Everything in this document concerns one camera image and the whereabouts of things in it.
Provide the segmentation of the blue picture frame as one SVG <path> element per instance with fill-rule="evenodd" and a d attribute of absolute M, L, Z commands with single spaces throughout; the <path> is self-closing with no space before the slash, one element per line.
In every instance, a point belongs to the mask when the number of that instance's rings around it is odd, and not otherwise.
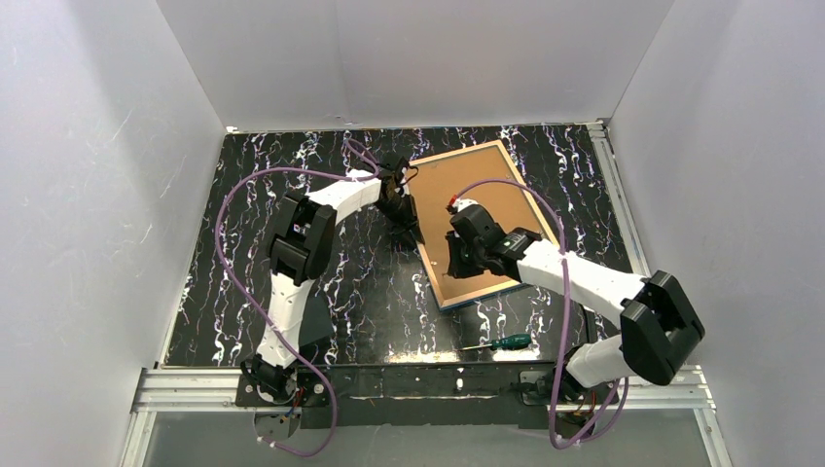
<path fill-rule="evenodd" d="M 418 249 L 441 310 L 519 286 L 527 246 L 556 239 L 499 140 L 413 161 Z"/>

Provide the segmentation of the black right arm base motor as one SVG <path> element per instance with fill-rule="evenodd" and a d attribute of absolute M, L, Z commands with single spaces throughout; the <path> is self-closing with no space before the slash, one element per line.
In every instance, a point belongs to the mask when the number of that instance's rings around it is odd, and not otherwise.
<path fill-rule="evenodd" d="M 556 410 L 575 414 L 595 413 L 604 402 L 616 404 L 620 401 L 620 391 L 611 395 L 615 387 L 612 382 L 584 388 L 565 371 L 562 371 L 560 384 L 556 385 L 555 374 L 554 364 L 530 366 L 526 370 L 519 371 L 518 380 L 513 385 L 513 389 L 521 401 L 528 406 L 549 406 L 552 392 L 557 388 Z"/>

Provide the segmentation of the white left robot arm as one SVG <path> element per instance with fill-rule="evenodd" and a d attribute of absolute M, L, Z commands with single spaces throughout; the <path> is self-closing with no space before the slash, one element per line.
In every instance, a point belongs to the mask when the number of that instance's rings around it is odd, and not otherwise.
<path fill-rule="evenodd" d="M 336 226 L 359 209 L 374 206 L 391 226 L 390 235 L 414 248 L 424 242 L 408 187 L 410 166 L 382 168 L 375 178 L 363 169 L 307 194 L 284 197 L 275 216 L 269 248 L 271 324 L 253 357 L 241 364 L 250 383 L 274 403 L 290 401 L 297 390 L 294 363 L 308 294 L 329 266 Z"/>

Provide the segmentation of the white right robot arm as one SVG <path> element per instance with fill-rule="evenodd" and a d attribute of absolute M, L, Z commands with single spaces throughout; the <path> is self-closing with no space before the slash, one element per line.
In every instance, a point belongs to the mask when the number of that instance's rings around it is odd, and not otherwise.
<path fill-rule="evenodd" d="M 561 366 L 566 390 L 583 390 L 638 376 L 665 386 L 705 335 L 677 278 L 621 272 L 591 262 L 524 228 L 504 232 L 481 205 L 449 209 L 448 275 L 489 272 L 521 284 L 569 294 L 572 302 L 609 320 L 619 335 L 572 349 Z"/>

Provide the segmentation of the black square pad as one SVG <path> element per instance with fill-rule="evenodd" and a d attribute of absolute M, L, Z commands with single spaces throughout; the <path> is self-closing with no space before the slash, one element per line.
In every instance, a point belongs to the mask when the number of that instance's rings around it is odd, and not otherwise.
<path fill-rule="evenodd" d="M 328 340 L 334 335 L 334 323 L 327 302 L 320 297 L 308 298 L 300 327 L 299 348 Z"/>

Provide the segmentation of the green handled screwdriver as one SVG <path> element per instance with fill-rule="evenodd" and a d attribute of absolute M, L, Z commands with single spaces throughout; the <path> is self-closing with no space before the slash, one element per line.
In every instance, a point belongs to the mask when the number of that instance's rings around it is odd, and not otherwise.
<path fill-rule="evenodd" d="M 523 350 L 532 344 L 532 337 L 529 334 L 514 334 L 501 339 L 492 340 L 482 344 L 457 348 L 457 351 L 483 350 Z"/>

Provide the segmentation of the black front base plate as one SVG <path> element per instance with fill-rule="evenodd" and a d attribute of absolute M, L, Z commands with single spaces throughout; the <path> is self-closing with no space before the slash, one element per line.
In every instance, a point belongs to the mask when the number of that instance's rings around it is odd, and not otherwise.
<path fill-rule="evenodd" d="M 294 408 L 304 429 L 367 426 L 515 425 L 539 429 L 548 424 L 546 405 L 528 406 L 513 385 L 519 371 L 552 361 L 446 364 L 336 365 L 321 371 L 333 384 L 299 367 L 294 382 L 300 395 L 276 404 L 246 377 L 240 377 L 235 403 L 243 409 L 286 413 Z"/>

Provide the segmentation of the aluminium right side rail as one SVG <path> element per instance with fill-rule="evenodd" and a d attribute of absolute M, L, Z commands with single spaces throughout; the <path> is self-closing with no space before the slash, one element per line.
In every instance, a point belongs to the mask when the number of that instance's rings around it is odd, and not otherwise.
<path fill-rule="evenodd" d="M 593 144 L 605 180 L 632 270 L 635 273 L 650 277 L 653 273 L 650 270 L 649 262 L 646 258 L 641 238 L 630 210 L 627 193 L 617 164 L 616 153 L 613 150 L 609 138 L 609 128 L 603 121 L 586 123 L 585 127 Z"/>

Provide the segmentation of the aluminium rail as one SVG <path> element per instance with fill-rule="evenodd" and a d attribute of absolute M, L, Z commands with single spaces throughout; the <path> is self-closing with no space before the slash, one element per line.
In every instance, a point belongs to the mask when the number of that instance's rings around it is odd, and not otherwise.
<path fill-rule="evenodd" d="M 649 262 L 646 258 L 641 238 L 630 210 L 627 193 L 617 164 L 616 153 L 613 150 L 609 138 L 609 128 L 603 121 L 586 123 L 585 127 L 593 144 L 605 180 L 632 270 L 635 273 L 650 277 L 653 273 L 650 270 Z"/>
<path fill-rule="evenodd" d="M 335 432 L 291 431 L 277 408 L 238 404 L 233 369 L 146 371 L 124 466 L 728 466 L 697 366 L 669 387 L 631 384 L 595 441 L 554 449 L 546 411 L 510 398 L 342 396 Z"/>

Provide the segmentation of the aluminium front rail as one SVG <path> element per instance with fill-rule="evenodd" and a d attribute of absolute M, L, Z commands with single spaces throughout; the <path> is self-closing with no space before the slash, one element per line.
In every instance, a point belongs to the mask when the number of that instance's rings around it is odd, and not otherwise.
<path fill-rule="evenodd" d="M 546 411 L 510 398 L 342 396 L 335 432 L 291 431 L 277 408 L 238 404 L 233 369 L 146 371 L 124 466 L 728 466 L 697 366 L 669 387 L 631 384 L 595 441 L 554 449 Z"/>

